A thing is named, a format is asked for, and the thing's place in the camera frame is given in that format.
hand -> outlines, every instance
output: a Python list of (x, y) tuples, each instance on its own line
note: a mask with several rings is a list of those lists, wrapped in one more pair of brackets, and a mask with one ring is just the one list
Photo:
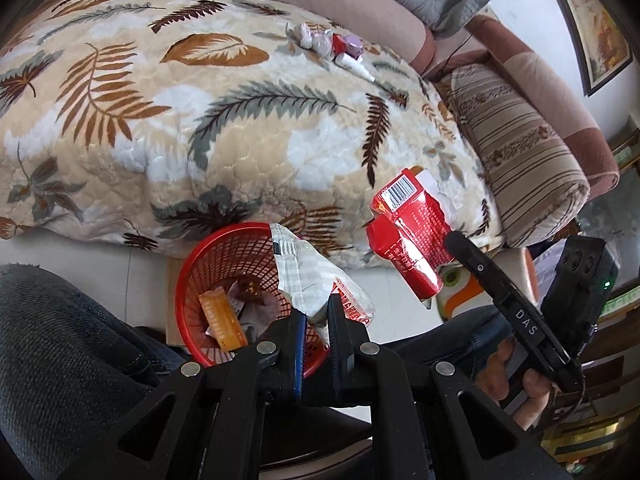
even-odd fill
[[(509, 381), (505, 364), (513, 354), (514, 348), (514, 340), (512, 338), (505, 339), (498, 345), (498, 351), (491, 354), (487, 360), (486, 368), (478, 374), (476, 386), (491, 397), (496, 404), (509, 395)], [(546, 408), (553, 386), (549, 379), (532, 369), (526, 371), (522, 384), (529, 399), (513, 414), (513, 420), (523, 430), (528, 430), (529, 426)]]

small bottle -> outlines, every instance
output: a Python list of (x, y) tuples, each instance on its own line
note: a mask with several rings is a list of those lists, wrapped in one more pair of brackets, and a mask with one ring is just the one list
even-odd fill
[(246, 336), (236, 313), (226, 298), (223, 287), (219, 286), (214, 290), (208, 290), (198, 299), (209, 322), (209, 327), (223, 352), (231, 352), (247, 345)]
[(338, 54), (338, 56), (335, 57), (335, 63), (337, 66), (363, 78), (365, 81), (373, 83), (376, 80), (376, 78), (370, 74), (369, 70), (364, 68), (362, 63), (353, 59), (349, 54)]

denim leg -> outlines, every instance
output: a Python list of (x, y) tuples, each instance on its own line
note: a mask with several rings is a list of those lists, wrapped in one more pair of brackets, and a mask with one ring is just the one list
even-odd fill
[(183, 359), (59, 276), (0, 267), (0, 431), (53, 480)]
[(475, 380), (500, 341), (511, 335), (513, 330), (504, 316), (487, 305), (468, 310), (424, 334), (384, 346), (409, 362), (449, 361)]

leaf-patterned blanket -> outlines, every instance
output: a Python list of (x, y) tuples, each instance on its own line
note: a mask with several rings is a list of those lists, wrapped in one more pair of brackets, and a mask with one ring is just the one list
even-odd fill
[(476, 243), (502, 243), (482, 165), (434, 87), (366, 43), (371, 84), (286, 33), (276, 0), (57, 0), (0, 52), (0, 236), (35, 225), (184, 256), (280, 222), (342, 266), (402, 168), (438, 180)]

red plastic basket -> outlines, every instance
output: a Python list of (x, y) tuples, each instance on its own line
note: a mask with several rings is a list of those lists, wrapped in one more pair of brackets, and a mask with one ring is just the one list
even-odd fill
[[(198, 297), (220, 285), (228, 289), (233, 278), (240, 274), (260, 279), (262, 288), (278, 298), (282, 307), (279, 319), (291, 312), (291, 305), (278, 291), (278, 269), (269, 224), (235, 224), (209, 235), (182, 265), (175, 288), (175, 315), (180, 335), (191, 355), (205, 366), (231, 361), (235, 354), (223, 352), (216, 340), (205, 334), (208, 323)], [(304, 376), (315, 372), (326, 355), (318, 334), (307, 325)]]

